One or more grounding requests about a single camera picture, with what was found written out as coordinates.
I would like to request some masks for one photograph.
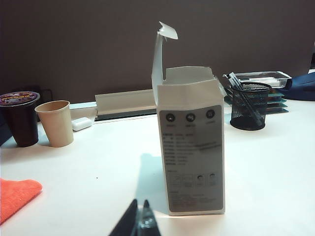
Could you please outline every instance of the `small white object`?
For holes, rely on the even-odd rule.
[[[72,129],[74,131],[79,131],[81,129],[90,127],[92,125],[92,121],[87,117],[74,119],[71,123],[72,123]]]

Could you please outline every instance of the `microfiber towel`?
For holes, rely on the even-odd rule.
[[[42,189],[40,183],[27,179],[23,181],[4,180],[1,182],[1,212],[0,224],[16,213],[21,207],[39,194]]]

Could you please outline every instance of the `desk surface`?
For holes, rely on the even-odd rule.
[[[132,199],[148,199],[164,236],[315,235],[315,102],[290,101],[266,127],[229,125],[224,215],[170,217],[156,116],[94,124],[66,147],[1,147],[1,177],[34,179],[42,193],[1,225],[2,236],[108,235]]]

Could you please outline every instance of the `brown wall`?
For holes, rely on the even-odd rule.
[[[164,66],[307,73],[314,0],[2,0],[0,93],[40,85],[55,99],[149,89],[158,21],[179,40]]]

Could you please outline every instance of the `beige paper cup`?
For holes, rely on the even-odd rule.
[[[53,101],[35,108],[52,147],[63,147],[73,141],[69,105],[68,101]]]

